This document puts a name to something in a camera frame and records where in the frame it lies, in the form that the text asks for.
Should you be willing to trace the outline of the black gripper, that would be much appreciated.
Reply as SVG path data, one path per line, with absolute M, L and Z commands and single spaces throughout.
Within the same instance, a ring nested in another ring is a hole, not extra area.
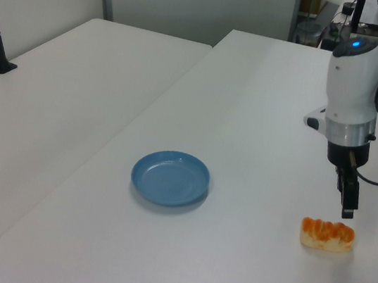
M 354 155 L 354 165 L 359 168 L 369 160 L 370 144 L 348 147 L 339 146 L 338 144 L 327 142 L 327 158 L 335 165 L 337 176 L 337 189 L 341 194 L 341 217 L 343 219 L 352 219 L 354 211 L 358 209 L 359 202 L 359 182 L 356 172 L 349 170 L 352 168 L 351 154 Z

